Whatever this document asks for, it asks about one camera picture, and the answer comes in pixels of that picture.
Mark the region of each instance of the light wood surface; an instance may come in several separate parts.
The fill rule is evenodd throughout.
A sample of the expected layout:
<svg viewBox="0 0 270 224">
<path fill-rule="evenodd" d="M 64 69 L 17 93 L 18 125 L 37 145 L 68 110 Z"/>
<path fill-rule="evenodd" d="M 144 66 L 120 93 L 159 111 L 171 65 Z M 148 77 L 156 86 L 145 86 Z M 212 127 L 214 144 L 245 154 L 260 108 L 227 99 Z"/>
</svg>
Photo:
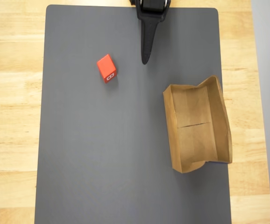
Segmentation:
<svg viewBox="0 0 270 224">
<path fill-rule="evenodd" d="M 44 23 L 49 4 L 129 6 L 129 0 L 0 0 L 0 224 L 34 223 Z M 171 6 L 218 9 L 224 99 L 233 140 L 233 164 L 229 165 L 232 221 L 270 223 L 250 0 L 172 0 Z"/>
</svg>

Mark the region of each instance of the red cube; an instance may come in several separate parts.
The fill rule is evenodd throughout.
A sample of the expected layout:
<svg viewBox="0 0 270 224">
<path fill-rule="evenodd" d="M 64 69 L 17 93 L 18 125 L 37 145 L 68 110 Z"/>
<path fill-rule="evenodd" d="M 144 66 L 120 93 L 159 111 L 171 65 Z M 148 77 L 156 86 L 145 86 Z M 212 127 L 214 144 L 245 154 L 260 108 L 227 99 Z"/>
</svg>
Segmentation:
<svg viewBox="0 0 270 224">
<path fill-rule="evenodd" d="M 105 83 L 116 76 L 116 67 L 109 54 L 99 60 L 97 66 Z"/>
</svg>

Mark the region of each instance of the red block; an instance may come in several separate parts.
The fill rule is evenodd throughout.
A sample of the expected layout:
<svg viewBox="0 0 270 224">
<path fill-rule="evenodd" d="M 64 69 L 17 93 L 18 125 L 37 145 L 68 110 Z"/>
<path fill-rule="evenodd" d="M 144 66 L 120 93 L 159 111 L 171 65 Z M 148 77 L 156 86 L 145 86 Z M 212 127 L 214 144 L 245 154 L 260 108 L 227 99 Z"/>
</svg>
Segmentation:
<svg viewBox="0 0 270 224">
<path fill-rule="evenodd" d="M 116 67 L 110 55 L 106 55 L 101 60 L 99 60 L 97 62 L 97 66 L 105 83 L 109 82 L 116 76 Z"/>
</svg>

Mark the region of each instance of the printed symbol on block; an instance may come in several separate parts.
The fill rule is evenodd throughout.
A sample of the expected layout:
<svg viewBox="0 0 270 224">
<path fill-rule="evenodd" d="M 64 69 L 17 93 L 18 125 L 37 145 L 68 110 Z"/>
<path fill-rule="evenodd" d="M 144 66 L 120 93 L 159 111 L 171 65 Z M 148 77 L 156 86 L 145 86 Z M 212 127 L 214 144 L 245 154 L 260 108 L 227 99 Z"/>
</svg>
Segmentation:
<svg viewBox="0 0 270 224">
<path fill-rule="evenodd" d="M 109 81 L 110 79 L 112 79 L 114 77 L 114 73 L 112 73 L 111 75 L 109 75 L 106 79 L 107 81 Z"/>
<path fill-rule="evenodd" d="M 105 83 L 109 82 L 117 75 L 116 67 L 110 55 L 106 55 L 101 60 L 99 60 L 97 62 L 97 66 Z"/>
</svg>

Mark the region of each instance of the brown paper bag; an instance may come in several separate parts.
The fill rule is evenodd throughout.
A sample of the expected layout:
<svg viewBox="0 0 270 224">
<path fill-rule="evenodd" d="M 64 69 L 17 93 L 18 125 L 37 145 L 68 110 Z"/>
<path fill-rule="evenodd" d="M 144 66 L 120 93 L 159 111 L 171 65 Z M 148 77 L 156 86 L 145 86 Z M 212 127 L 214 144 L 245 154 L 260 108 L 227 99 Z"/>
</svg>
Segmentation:
<svg viewBox="0 0 270 224">
<path fill-rule="evenodd" d="M 172 167 L 187 173 L 206 161 L 232 162 L 232 139 L 219 80 L 170 85 L 164 92 Z"/>
</svg>

